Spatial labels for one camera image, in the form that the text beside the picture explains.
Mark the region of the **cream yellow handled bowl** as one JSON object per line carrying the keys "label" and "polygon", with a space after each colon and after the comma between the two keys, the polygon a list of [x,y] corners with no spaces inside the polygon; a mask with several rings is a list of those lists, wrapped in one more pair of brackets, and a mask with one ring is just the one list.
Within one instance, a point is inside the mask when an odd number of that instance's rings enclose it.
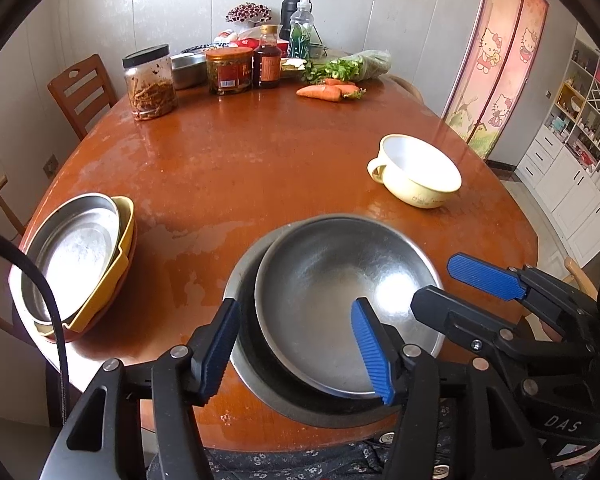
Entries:
{"label": "cream yellow handled bowl", "polygon": [[367,173],[401,202],[420,209],[441,207],[462,186],[460,170],[433,145],[406,134],[388,134]]}

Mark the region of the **wooden chair right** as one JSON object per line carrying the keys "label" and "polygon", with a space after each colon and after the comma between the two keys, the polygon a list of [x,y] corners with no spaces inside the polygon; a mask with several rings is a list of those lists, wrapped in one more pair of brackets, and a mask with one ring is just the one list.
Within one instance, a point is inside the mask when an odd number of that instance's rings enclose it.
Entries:
{"label": "wooden chair right", "polygon": [[[568,271],[568,275],[564,278],[564,282],[574,286],[580,292],[591,297],[594,301],[597,300],[598,291],[590,278],[585,274],[582,268],[577,264],[577,261],[571,257],[565,258],[564,266]],[[561,341],[562,336],[555,332],[550,326],[540,320],[540,318],[527,309],[524,309],[524,320],[530,327],[532,337],[539,341]]]}

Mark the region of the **wooden chair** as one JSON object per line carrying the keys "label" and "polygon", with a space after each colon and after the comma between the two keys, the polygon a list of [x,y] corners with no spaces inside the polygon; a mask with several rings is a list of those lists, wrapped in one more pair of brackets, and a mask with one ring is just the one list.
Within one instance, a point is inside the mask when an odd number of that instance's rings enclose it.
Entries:
{"label": "wooden chair", "polygon": [[[594,301],[597,300],[598,291],[590,278],[585,274],[582,268],[577,264],[577,261],[571,257],[565,258],[564,266],[568,271],[568,275],[564,278],[564,282],[574,286],[580,292],[591,297]],[[540,318],[527,309],[524,309],[524,320],[530,327],[532,337],[539,341],[561,341],[562,336],[555,332],[550,326],[540,320]]]}
{"label": "wooden chair", "polygon": [[416,100],[417,102],[419,102],[422,105],[425,104],[422,94],[414,86],[414,84],[411,84],[409,81],[403,79],[402,77],[399,77],[399,76],[396,76],[393,74],[388,74],[387,77],[389,79],[391,79],[392,81],[394,81],[396,84],[398,84],[406,92],[408,92],[413,97],[414,100]]}
{"label": "wooden chair", "polygon": [[47,90],[80,141],[96,115],[118,100],[97,53],[69,66],[47,84]]}

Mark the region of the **hello kitty sliding door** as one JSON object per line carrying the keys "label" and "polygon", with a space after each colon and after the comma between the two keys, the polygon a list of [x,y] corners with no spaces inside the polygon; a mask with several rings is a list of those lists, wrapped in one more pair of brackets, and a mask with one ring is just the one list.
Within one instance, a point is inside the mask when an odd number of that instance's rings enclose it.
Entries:
{"label": "hello kitty sliding door", "polygon": [[482,0],[445,122],[482,159],[491,154],[528,80],[546,0]]}

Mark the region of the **wooden chair left edge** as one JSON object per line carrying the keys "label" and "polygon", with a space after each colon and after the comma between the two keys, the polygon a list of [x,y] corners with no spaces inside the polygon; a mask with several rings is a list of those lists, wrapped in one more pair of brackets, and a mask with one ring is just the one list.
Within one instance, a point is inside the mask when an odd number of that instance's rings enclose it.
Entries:
{"label": "wooden chair left edge", "polygon": [[0,177],[0,234],[9,240],[13,240],[17,236],[23,236],[26,232],[26,226],[3,196],[4,187],[7,183],[8,177],[6,174],[2,174]]}

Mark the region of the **wooden chair far side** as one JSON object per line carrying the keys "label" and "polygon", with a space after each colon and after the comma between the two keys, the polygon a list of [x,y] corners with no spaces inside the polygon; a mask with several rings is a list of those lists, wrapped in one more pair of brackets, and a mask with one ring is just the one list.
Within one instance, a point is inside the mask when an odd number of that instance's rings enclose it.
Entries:
{"label": "wooden chair far side", "polygon": [[422,94],[414,86],[414,84],[411,84],[409,81],[403,79],[402,77],[399,77],[399,76],[396,76],[393,74],[388,74],[387,77],[389,79],[391,79],[392,81],[394,81],[396,84],[398,84],[406,92],[408,92],[413,97],[414,100],[416,100],[417,102],[419,102],[422,105],[425,104]]}

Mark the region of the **rear carrot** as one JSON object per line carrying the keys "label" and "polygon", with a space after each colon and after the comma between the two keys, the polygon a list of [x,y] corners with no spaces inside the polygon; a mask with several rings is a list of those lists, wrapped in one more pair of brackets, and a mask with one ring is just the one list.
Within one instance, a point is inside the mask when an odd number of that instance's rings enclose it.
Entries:
{"label": "rear carrot", "polygon": [[325,78],[323,84],[337,88],[343,99],[361,99],[366,92],[364,88],[358,87],[353,82],[341,81],[335,78]]}

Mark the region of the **front carrot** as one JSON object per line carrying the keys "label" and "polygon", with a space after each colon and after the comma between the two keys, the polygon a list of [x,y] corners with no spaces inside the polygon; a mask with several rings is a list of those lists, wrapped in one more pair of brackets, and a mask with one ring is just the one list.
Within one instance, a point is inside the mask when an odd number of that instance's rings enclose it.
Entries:
{"label": "front carrot", "polygon": [[337,86],[330,86],[329,84],[312,84],[312,86],[298,89],[296,95],[326,102],[339,102],[342,100],[341,90]]}

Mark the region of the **bag of green vegetables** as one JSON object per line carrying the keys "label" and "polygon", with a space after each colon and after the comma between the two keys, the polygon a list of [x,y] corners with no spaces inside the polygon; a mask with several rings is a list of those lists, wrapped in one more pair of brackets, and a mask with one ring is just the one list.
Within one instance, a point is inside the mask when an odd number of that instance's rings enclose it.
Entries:
{"label": "bag of green vegetables", "polygon": [[361,82],[388,73],[391,66],[392,56],[389,52],[365,50],[327,62],[307,62],[302,79],[308,84],[322,84],[326,79]]}

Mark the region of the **wooden chair back left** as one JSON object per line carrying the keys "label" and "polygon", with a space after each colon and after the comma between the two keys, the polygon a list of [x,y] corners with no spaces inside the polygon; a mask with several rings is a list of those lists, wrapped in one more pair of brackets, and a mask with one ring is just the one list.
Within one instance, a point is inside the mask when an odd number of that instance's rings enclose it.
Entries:
{"label": "wooden chair back left", "polygon": [[69,66],[47,84],[47,90],[80,141],[96,115],[118,100],[97,53]]}

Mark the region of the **red-lid sauce jar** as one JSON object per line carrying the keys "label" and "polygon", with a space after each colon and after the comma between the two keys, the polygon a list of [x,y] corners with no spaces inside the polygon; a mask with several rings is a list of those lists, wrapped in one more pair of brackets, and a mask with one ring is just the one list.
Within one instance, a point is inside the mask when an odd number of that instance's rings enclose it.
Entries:
{"label": "red-lid sauce jar", "polygon": [[207,51],[209,91],[217,96],[247,91],[252,86],[253,50],[226,47]]}

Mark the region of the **dark sauce bottle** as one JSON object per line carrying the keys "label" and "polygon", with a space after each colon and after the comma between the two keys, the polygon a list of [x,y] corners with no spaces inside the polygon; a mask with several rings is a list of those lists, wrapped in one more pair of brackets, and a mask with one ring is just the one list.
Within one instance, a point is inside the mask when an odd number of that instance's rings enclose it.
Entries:
{"label": "dark sauce bottle", "polygon": [[274,88],[280,81],[282,51],[277,45],[277,26],[262,25],[257,49],[253,50],[253,85],[256,88]]}

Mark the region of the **clear plastic bottle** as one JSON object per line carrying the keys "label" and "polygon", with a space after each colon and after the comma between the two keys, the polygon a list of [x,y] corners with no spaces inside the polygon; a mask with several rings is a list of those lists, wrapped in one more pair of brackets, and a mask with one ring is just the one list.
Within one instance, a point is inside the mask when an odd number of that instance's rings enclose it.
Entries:
{"label": "clear plastic bottle", "polygon": [[299,0],[297,10],[291,15],[289,25],[289,56],[291,58],[310,58],[311,38],[314,29],[314,17],[309,0]]}

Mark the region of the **red white snack bag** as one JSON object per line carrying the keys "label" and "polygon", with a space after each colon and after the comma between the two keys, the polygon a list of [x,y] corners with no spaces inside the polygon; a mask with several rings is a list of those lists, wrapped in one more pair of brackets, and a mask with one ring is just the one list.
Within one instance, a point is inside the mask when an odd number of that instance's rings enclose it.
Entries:
{"label": "red white snack bag", "polygon": [[212,44],[219,48],[247,47],[255,49],[260,46],[260,28],[251,27],[244,30],[225,29],[215,36]]}

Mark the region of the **low wall socket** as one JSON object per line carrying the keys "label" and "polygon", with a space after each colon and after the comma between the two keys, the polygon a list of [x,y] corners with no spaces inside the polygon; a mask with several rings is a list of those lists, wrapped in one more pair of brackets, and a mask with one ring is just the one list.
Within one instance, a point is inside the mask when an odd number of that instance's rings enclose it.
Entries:
{"label": "low wall socket", "polygon": [[50,155],[50,158],[46,160],[46,163],[43,166],[44,174],[48,180],[53,180],[56,176],[59,168],[59,162],[57,157],[54,154]]}

